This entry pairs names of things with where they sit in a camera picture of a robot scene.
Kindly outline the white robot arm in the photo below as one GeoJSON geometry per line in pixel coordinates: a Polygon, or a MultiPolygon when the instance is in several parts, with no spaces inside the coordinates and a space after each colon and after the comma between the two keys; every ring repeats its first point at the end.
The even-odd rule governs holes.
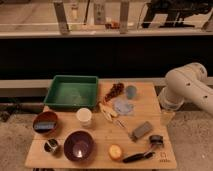
{"type": "Polygon", "coordinates": [[[206,79],[206,68],[197,62],[170,70],[158,95],[160,105],[176,111],[188,99],[213,116],[213,89],[204,83],[206,79]]]}

